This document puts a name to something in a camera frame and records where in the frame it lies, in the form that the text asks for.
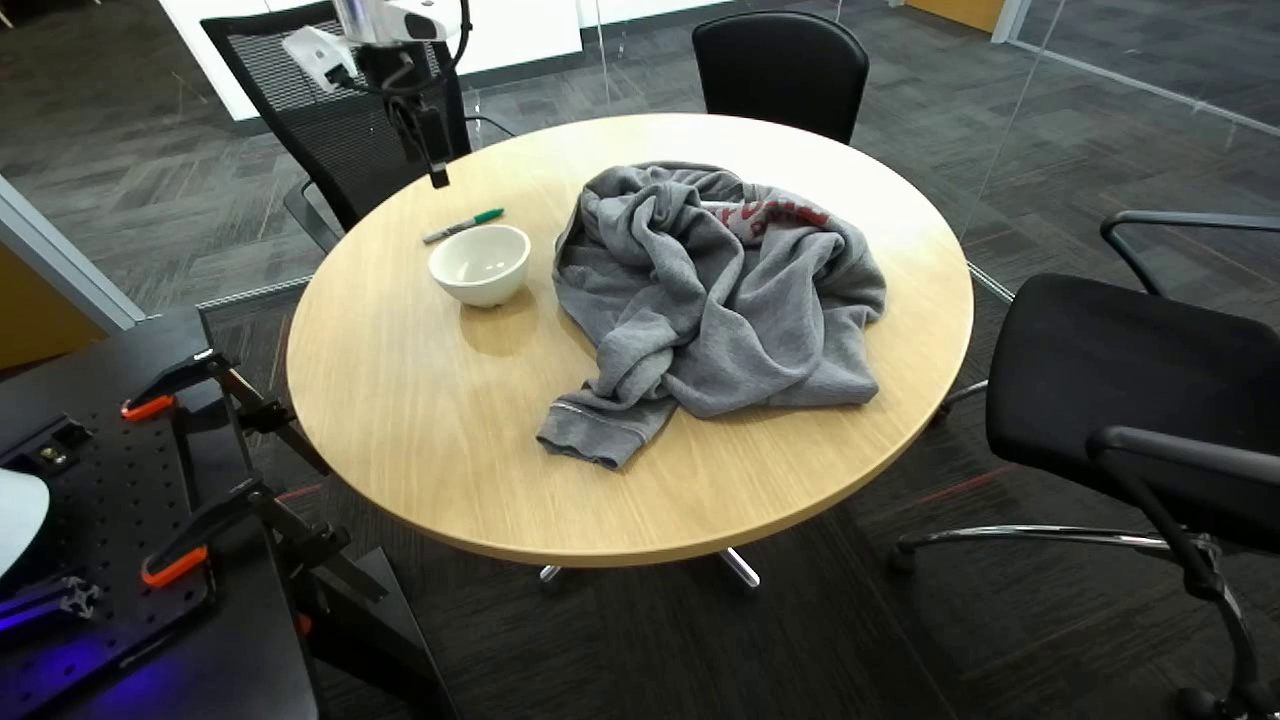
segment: chair backrest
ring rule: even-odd
[[[692,28],[709,111],[756,118],[848,144],[869,51],[824,16],[738,13]]]
[[[405,111],[400,95],[385,93],[318,93],[280,45],[287,34],[306,26],[338,35],[331,5],[204,19],[204,34],[240,79],[260,120],[316,181],[331,216],[350,230],[378,201],[429,172],[429,157],[415,153],[415,144],[400,139],[391,118],[400,111],[400,120],[406,125],[445,127],[440,138],[447,157],[437,162],[457,162],[471,153],[464,99],[445,45],[429,49],[437,51],[445,78],[440,83],[429,83],[423,106],[415,106],[410,111]]]

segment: gray cloth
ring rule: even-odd
[[[720,167],[598,172],[554,252],[561,308],[598,378],[561,398],[541,445],[628,464],[672,415],[862,403],[861,332],[882,275],[851,226]]]

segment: round table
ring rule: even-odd
[[[628,464],[534,445],[553,401],[597,378],[554,306],[553,257],[580,190],[610,164],[714,164],[851,222],[886,279],[869,329],[862,408],[672,423]],[[631,568],[713,556],[791,530],[877,482],[946,398],[972,332],[972,279],[946,222],[848,144],[737,118],[607,118],[528,131],[364,216],[316,269],[287,332],[306,442],[360,498],[481,556]],[[461,308],[429,275],[429,232],[505,209],[534,252],[528,288]]]

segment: white bowl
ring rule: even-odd
[[[517,226],[476,226],[430,247],[437,286],[471,308],[491,308],[525,286],[532,242]]]

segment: black office chair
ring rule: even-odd
[[[824,16],[738,13],[692,28],[709,111],[756,118],[848,144],[869,83],[862,45]]]
[[[987,378],[996,458],[1054,474],[1124,504],[1155,533],[985,526],[896,539],[893,568],[946,539],[1072,539],[1176,560],[1184,590],[1228,624],[1228,696],[1184,691],[1192,718],[1275,714],[1222,583],[1219,546],[1280,551],[1280,338],[1244,317],[1166,299],[1124,230],[1275,232],[1280,216],[1120,213],[1102,242],[1143,294],[1077,275],[1029,279]]]
[[[405,184],[430,172],[430,162],[457,162],[471,153],[464,127],[464,99],[445,55],[445,45],[430,45],[440,66],[440,79],[423,83],[423,106],[410,106],[410,93],[400,90],[338,90],[318,93],[280,49],[280,40],[297,28],[334,28],[331,5],[306,5],[291,13],[268,16],[229,16],[204,19],[212,49],[225,55],[243,95],[260,111],[260,120],[274,131],[274,139],[297,157],[306,181],[318,190],[338,230],[350,230],[378,201],[400,191]],[[405,131],[406,120],[423,131],[440,131],[445,157],[429,157],[421,147],[421,131]],[[323,230],[305,190],[283,201],[287,216],[305,226],[316,245],[331,245],[334,232]]]

